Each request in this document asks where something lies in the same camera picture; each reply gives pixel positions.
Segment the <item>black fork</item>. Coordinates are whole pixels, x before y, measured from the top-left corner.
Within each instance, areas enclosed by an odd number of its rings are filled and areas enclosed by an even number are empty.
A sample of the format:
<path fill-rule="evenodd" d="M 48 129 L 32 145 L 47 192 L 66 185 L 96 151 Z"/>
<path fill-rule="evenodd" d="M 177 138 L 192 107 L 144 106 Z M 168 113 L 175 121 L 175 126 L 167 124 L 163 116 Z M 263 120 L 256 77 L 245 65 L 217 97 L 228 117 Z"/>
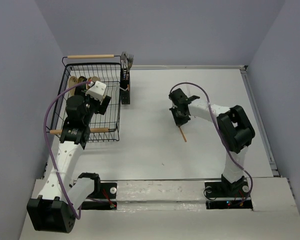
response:
<path fill-rule="evenodd" d="M 129 72 L 130 69 L 132 68 L 133 62 L 134 62 L 134 55 L 133 55 L 133 54 L 129 54 L 129 55 L 127 56 L 127 71 L 128 71 L 128 72 Z"/>

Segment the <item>all silver fork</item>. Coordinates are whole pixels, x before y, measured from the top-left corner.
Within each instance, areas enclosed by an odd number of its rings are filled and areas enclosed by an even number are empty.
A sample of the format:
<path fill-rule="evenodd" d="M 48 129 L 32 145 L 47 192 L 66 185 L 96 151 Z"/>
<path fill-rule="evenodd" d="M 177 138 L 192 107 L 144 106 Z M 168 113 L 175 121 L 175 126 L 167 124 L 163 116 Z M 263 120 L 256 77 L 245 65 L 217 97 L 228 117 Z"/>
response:
<path fill-rule="evenodd" d="M 123 51 L 120 55 L 121 68 L 126 69 L 128 67 L 127 52 Z"/>

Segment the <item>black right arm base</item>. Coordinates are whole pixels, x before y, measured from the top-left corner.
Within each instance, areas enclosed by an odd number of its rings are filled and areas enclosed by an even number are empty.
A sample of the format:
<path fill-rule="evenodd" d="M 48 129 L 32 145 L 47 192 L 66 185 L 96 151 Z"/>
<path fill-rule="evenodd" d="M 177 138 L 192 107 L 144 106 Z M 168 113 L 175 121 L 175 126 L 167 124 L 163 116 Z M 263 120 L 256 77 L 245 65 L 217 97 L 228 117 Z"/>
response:
<path fill-rule="evenodd" d="M 233 189 L 228 188 L 222 181 L 208 181 L 204 184 L 203 195 L 206 198 L 208 210 L 253 209 L 249 193 L 248 182 L 242 183 Z"/>

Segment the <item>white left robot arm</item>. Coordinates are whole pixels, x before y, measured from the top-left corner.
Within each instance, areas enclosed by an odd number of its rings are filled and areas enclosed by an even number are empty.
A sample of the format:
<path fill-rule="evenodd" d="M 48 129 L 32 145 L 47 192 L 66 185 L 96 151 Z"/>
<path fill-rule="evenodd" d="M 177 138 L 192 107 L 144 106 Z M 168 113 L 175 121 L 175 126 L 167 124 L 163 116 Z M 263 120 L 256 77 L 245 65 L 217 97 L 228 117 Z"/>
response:
<path fill-rule="evenodd" d="M 104 115 L 111 97 L 107 86 L 97 82 L 66 101 L 66 119 L 62 125 L 57 154 L 50 154 L 53 169 L 36 198 L 26 209 L 36 231 L 70 233 L 81 218 L 82 203 L 100 194 L 101 181 L 96 173 L 83 173 L 71 185 L 73 172 L 89 140 L 93 115 Z"/>

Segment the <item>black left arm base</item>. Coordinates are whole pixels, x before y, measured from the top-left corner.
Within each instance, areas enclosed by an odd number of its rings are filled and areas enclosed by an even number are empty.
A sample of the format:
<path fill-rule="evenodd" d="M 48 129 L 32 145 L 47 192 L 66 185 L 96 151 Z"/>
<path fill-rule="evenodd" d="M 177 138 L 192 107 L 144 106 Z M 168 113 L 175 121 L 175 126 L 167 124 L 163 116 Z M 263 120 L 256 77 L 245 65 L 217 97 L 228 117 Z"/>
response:
<path fill-rule="evenodd" d="M 99 192 L 93 192 L 82 203 L 82 210 L 112 211 L 117 209 L 116 182 L 102 182 Z"/>

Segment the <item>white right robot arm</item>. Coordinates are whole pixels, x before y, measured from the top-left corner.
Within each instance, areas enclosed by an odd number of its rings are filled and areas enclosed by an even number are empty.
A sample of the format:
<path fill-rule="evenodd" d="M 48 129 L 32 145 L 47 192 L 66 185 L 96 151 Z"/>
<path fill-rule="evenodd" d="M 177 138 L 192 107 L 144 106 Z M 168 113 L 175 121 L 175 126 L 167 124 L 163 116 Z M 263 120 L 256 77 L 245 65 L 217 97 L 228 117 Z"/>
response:
<path fill-rule="evenodd" d="M 218 194 L 232 196 L 245 185 L 244 160 L 248 147 L 255 137 L 255 130 L 240 105 L 234 107 L 211 104 L 210 99 L 187 96 L 180 88 L 172 90 L 168 98 L 169 109 L 177 127 L 185 125 L 191 116 L 212 122 L 226 150 L 226 160 L 220 182 L 207 188 L 217 198 Z"/>

